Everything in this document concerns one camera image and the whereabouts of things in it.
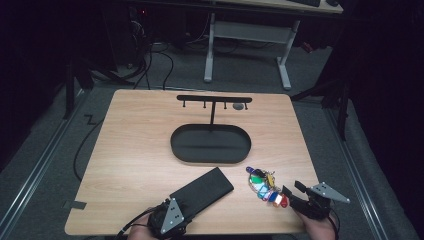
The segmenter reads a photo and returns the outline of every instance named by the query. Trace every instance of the table top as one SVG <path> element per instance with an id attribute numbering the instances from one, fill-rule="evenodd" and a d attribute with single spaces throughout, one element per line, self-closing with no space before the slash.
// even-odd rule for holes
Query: table top
<path id="1" fill-rule="evenodd" d="M 325 0 L 321 0 L 319 7 L 312 7 L 287 0 L 216 0 L 216 2 L 245 4 L 261 7 L 285 8 L 291 10 L 309 11 L 317 13 L 343 13 L 343 8 L 340 6 L 340 4 L 337 7 L 333 7 L 329 5 Z"/>
<path id="2" fill-rule="evenodd" d="M 251 97 L 248 110 L 217 103 L 216 124 L 231 124 L 250 136 L 249 155 L 237 164 L 190 164 L 176 158 L 170 138 L 188 123 L 209 123 L 211 104 L 176 99 L 180 94 Z M 293 210 L 275 208 L 248 185 L 246 167 L 275 171 L 277 186 L 318 179 L 290 98 L 284 94 L 118 90 L 98 136 L 65 226 L 70 235 L 116 235 L 131 219 L 174 191 L 219 167 L 234 190 L 198 214 L 187 234 L 277 234 L 304 231 Z"/>

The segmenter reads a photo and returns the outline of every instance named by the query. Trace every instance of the table leg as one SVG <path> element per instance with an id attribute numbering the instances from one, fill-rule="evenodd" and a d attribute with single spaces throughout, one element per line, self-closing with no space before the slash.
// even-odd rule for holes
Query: table leg
<path id="1" fill-rule="evenodd" d="M 204 78 L 205 82 L 212 82 L 214 36 L 215 36 L 215 13 L 211 13 L 208 55 L 206 56 L 206 66 L 205 66 L 205 78 Z"/>
<path id="2" fill-rule="evenodd" d="M 286 43 L 286 48 L 284 50 L 283 56 L 277 58 L 278 69 L 280 70 L 280 77 L 283 83 L 283 88 L 285 90 L 291 89 L 290 79 L 287 74 L 286 61 L 290 53 L 290 49 L 293 45 L 294 38 L 296 37 L 297 29 L 299 28 L 300 21 L 297 20 L 294 22 L 293 27 L 290 31 L 289 39 Z"/>

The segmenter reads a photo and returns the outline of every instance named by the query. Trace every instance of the black cable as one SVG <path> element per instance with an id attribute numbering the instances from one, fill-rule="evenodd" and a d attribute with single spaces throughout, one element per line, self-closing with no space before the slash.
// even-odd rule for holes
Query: black cable
<path id="1" fill-rule="evenodd" d="M 81 182 L 82 178 L 78 175 L 77 172 L 77 158 L 78 158 L 78 154 L 81 151 L 82 147 L 84 146 L 85 142 L 87 141 L 88 137 L 91 135 L 91 133 L 104 121 L 104 118 L 102 120 L 100 120 L 98 123 L 96 123 L 96 125 L 90 130 L 90 132 L 87 133 L 87 135 L 85 136 L 84 140 L 82 140 L 81 144 L 78 147 L 77 152 L 75 153 L 74 156 L 74 164 L 73 164 L 73 168 L 74 168 L 74 174 L 75 177 Z"/>
<path id="2" fill-rule="evenodd" d="M 336 224 L 334 223 L 333 219 L 330 216 L 328 216 L 327 219 L 330 221 L 331 225 L 333 226 L 334 234 L 335 234 L 335 237 L 336 237 L 335 239 L 338 240 L 339 239 L 339 230 L 337 229 Z"/>
<path id="3" fill-rule="evenodd" d="M 333 211 L 334 215 L 336 215 L 336 220 L 337 220 L 337 233 L 340 232 L 340 218 L 339 215 L 337 215 L 336 211 L 334 211 L 334 209 L 331 209 L 331 211 Z"/>
<path id="4" fill-rule="evenodd" d="M 146 215 L 146 214 L 149 214 L 149 213 L 151 213 L 151 212 L 155 211 L 157 208 L 158 208 L 158 206 L 157 206 L 157 207 L 154 207 L 154 208 L 147 209 L 146 211 L 144 211 L 144 212 L 142 212 L 141 214 L 139 214 L 137 217 L 133 218 L 133 220 L 131 220 L 129 223 L 127 223 L 127 225 L 125 225 L 125 226 L 121 229 L 121 231 L 119 231 L 119 232 L 118 232 L 118 234 L 116 234 L 116 236 L 115 236 L 114 240 L 119 240 L 119 239 L 122 237 L 122 235 L 124 235 L 124 233 L 128 230 L 128 228 L 130 228 L 130 227 L 133 225 L 133 223 L 134 223 L 135 221 L 137 221 L 137 219 L 141 218 L 142 216 L 144 216 L 144 215 Z"/>
<path id="5" fill-rule="evenodd" d="M 219 51 L 218 49 L 217 49 L 217 47 L 219 47 L 219 46 L 214 46 L 214 51 L 215 52 L 217 52 L 217 53 L 222 53 L 222 54 L 230 54 L 230 53 L 233 53 L 234 51 L 236 51 L 237 49 L 238 49 L 238 47 L 239 47 L 239 45 L 240 45 L 240 41 L 239 40 L 237 40 L 237 39 L 225 39 L 225 40 L 223 40 L 223 39 L 221 39 L 221 41 L 217 41 L 216 40 L 216 43 L 219 43 L 219 42 L 234 42 L 235 43 L 235 46 L 233 47 L 233 49 L 231 49 L 231 50 L 229 50 L 229 51 Z"/>
<path id="6" fill-rule="evenodd" d="M 143 77 L 144 77 L 145 75 L 147 75 L 147 72 L 149 71 L 150 66 L 152 66 L 152 59 L 153 59 L 153 57 L 152 57 L 152 46 L 150 46 L 150 49 L 149 49 L 149 57 L 150 57 L 150 59 L 149 59 L 149 65 L 148 65 L 148 66 L 147 66 L 147 68 L 144 70 L 143 75 L 141 75 L 141 77 L 140 77 L 140 78 L 137 80 L 137 82 L 134 84 L 133 89 L 136 89 L 136 88 L 137 88 L 137 86 L 138 86 L 138 84 L 140 83 L 141 79 L 143 79 Z M 148 88 L 149 88 L 149 90 L 150 90 L 150 83 L 149 83 L 149 80 L 148 80 L 148 79 L 147 79 L 147 86 L 148 86 Z"/>
<path id="7" fill-rule="evenodd" d="M 168 75 L 166 75 L 166 77 L 165 77 L 165 79 L 163 80 L 163 83 L 162 83 L 162 90 L 165 90 L 166 81 L 168 80 L 169 75 L 171 75 L 172 70 L 174 70 L 174 60 L 172 60 L 172 58 L 168 54 L 165 54 L 165 53 L 162 53 L 162 52 L 153 52 L 153 53 L 161 54 L 161 55 L 169 58 L 169 60 L 171 60 L 171 69 L 169 70 Z"/>

